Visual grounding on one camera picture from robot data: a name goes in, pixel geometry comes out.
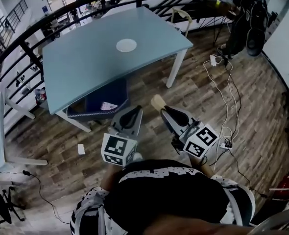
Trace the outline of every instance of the extension cord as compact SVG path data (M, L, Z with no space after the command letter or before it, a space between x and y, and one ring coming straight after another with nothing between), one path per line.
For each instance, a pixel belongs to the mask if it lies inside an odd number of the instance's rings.
M220 146L222 149L224 149L224 150L228 150L228 149L229 149L229 150L232 150L232 148L231 148L231 147L228 148L225 143L221 143L219 146Z
M217 61L216 61L215 56L210 55L210 62L211 62L212 66L216 66L217 65Z

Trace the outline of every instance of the light blue table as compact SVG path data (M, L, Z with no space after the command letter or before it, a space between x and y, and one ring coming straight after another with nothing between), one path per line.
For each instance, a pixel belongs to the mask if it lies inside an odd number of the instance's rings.
M121 39L137 47L120 52ZM143 66L177 53L167 87L193 44L145 7L95 20L60 37L43 49L43 67L51 114L101 86Z

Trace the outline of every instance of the person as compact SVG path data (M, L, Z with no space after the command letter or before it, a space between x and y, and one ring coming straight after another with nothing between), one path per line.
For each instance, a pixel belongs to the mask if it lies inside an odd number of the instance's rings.
M189 159L191 166L135 153L125 168L109 164L72 213L72 234L248 234L252 192Z
M260 54L265 41L265 30L268 20L266 1L233 0L230 10L237 12L237 8L240 8L240 12L233 22L231 35L225 47L217 48L217 52L225 58L232 58L247 45L249 55L257 56Z

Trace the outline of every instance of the wooden floor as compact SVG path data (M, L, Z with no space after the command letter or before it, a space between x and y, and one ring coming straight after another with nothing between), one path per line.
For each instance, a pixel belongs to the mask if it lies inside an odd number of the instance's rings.
M224 30L217 45L223 44L227 37L227 31ZM144 109L139 151L145 158L168 158L187 163L187 157L177 156L170 144L170 132L150 105L154 94L160 94L169 105L192 112L196 118L209 123L217 133L225 119L225 104L203 68L203 62L215 53L213 32L192 33L189 39L194 47L187 52L170 89L166 88L165 83L174 57L143 68L129 79L131 103L140 104ZM281 96L285 87L261 56L249 58L243 52L232 60L232 64L233 79L240 91L242 103L239 134L234 139L232 152L239 161L240 171L251 180L252 187L267 194L267 189L277 185L289 169L289 149L284 132L287 115L283 111L284 99ZM207 64L207 67L224 94L229 106L227 126L234 130L235 105L227 85L228 73L223 65L211 68ZM238 101L235 86L231 87ZM36 119L25 119L7 135L7 152L46 159L49 165L19 166L8 170L26 169L36 174L42 182L42 195L57 207L61 218L69 222L79 199L88 189L97 186L102 178L106 163L101 158L100 148L110 122L102 126L93 123L93 131L85 133L42 109L37 109L35 115ZM78 143L85 145L86 155L78 155ZM213 162L215 152L211 151L208 157L209 162ZM219 160L217 173L248 185L246 179L237 172L236 163L228 153ZM59 222L53 216L51 206L40 198L36 179L21 174L4 174L0 179L21 182L22 185L17 187L18 201L26 204L26 210L20 212L26 221L18 222L13 216L15 224L2 224L0 234L71 234L69 225ZM263 199L256 193L255 196L259 208Z

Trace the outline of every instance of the office chair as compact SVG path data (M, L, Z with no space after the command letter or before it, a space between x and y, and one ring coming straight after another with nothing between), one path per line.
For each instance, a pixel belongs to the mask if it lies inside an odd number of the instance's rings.
M107 104L107 110L104 109L104 104ZM101 119L112 119L117 112L127 106L129 106L127 81L120 78L91 92L81 102L69 106L66 114L68 118L78 121L98 122Z
M24 218L20 218L14 209L14 207L17 207L22 210L25 210L25 207L15 205L12 203L12 200L11 200L12 190L14 190L13 187L10 187L8 189L8 196L6 196L6 190L3 190L3 195L0 194L0 216L3 218L3 220L0 220L0 224L4 222L7 222L9 224L12 223L11 215L9 212L13 212L21 222L25 220Z

